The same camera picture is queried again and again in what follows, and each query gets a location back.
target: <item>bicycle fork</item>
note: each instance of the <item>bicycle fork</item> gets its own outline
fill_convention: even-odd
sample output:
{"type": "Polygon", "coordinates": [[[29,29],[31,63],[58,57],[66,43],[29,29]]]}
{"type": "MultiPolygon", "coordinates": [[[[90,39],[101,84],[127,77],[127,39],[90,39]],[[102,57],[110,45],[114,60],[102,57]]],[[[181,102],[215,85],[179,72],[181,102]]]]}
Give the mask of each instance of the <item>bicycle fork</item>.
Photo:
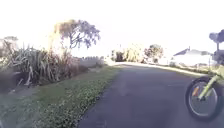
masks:
{"type": "Polygon", "coordinates": [[[212,79],[208,82],[208,84],[205,86],[205,88],[203,89],[203,91],[199,95],[199,97],[198,97],[199,100],[202,100],[203,98],[208,97],[211,94],[212,84],[215,81],[217,81],[219,78],[220,78],[220,76],[218,76],[218,75],[215,75],[214,77],[212,77],[212,79]]]}

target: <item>grass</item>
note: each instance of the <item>grass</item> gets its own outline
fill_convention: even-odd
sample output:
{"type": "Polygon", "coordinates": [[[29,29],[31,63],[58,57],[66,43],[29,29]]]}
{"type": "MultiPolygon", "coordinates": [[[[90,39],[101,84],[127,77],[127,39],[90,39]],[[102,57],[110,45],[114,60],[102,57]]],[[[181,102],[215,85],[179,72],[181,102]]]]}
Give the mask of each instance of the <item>grass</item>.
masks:
{"type": "Polygon", "coordinates": [[[118,70],[105,67],[99,72],[89,72],[21,94],[1,95],[0,119],[6,127],[77,127],[82,115],[99,99],[118,70]]]}

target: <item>bicycle tire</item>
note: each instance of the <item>bicycle tire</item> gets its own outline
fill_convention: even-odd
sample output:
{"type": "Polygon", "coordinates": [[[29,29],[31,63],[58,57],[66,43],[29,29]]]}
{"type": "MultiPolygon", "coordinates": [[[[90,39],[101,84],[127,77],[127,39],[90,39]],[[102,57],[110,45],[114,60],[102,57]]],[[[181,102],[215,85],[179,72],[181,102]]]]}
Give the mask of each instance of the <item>bicycle tire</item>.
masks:
{"type": "Polygon", "coordinates": [[[207,116],[199,116],[192,110],[192,108],[190,106],[189,96],[191,95],[192,87],[194,87],[194,85],[199,83],[199,82],[208,83],[210,80],[211,80],[211,77],[208,77],[208,76],[200,77],[200,78],[195,79],[188,86],[186,94],[185,94],[185,103],[186,103],[186,106],[187,106],[187,109],[188,109],[190,115],[192,117],[194,117],[195,119],[199,120],[199,121],[210,122],[210,121],[214,120],[222,112],[222,107],[223,107],[222,88],[221,88],[220,85],[218,85],[217,82],[214,82],[213,85],[212,85],[212,88],[214,88],[214,90],[217,94],[217,103],[216,103],[216,106],[215,106],[215,110],[211,114],[209,114],[207,116]]]}

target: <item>roof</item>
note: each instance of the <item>roof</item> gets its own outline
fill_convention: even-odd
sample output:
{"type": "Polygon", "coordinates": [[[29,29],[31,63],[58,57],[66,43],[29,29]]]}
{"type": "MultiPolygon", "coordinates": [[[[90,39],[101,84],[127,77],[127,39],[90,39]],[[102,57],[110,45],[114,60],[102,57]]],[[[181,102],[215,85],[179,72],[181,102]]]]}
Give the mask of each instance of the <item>roof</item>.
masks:
{"type": "Polygon", "coordinates": [[[199,51],[199,50],[196,50],[196,49],[189,50],[187,48],[187,49],[184,49],[183,51],[180,51],[180,52],[176,53],[173,56],[186,55],[186,54],[188,54],[188,55],[212,55],[211,53],[209,53],[207,51],[199,51]]]}
{"type": "Polygon", "coordinates": [[[188,48],[187,48],[187,49],[184,49],[183,51],[180,51],[180,52],[174,54],[173,56],[185,55],[185,54],[187,53],[188,50],[189,50],[188,48]]]}

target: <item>bicycle wheel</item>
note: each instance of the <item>bicycle wheel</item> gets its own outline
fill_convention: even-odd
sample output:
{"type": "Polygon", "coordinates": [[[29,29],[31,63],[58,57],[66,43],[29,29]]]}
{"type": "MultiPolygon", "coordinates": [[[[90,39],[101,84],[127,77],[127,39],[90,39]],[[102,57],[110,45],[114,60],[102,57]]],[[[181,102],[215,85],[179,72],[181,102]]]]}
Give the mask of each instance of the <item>bicycle wheel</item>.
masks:
{"type": "Polygon", "coordinates": [[[201,77],[195,79],[187,88],[185,102],[191,116],[200,121],[212,121],[222,111],[222,88],[214,82],[211,94],[203,100],[198,100],[198,95],[202,92],[211,77],[201,77]]]}

